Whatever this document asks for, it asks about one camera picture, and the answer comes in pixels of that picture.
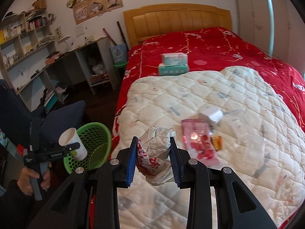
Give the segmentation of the person left hand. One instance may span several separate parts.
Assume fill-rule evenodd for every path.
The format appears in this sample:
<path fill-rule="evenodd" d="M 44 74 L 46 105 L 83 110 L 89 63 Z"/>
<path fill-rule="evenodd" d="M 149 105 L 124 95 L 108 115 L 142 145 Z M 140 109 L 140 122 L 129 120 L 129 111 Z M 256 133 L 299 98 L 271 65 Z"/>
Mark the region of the person left hand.
<path fill-rule="evenodd" d="M 43 182 L 41 183 L 41 187 L 44 190 L 49 189 L 50 187 L 50 168 L 52 167 L 51 163 L 49 162 L 47 165 L 47 171 L 43 174 Z M 18 187 L 20 190 L 27 196 L 33 195 L 33 188 L 31 186 L 30 178 L 38 179 L 40 176 L 34 170 L 28 169 L 27 167 L 22 168 L 20 173 L 20 177 L 17 181 Z"/>

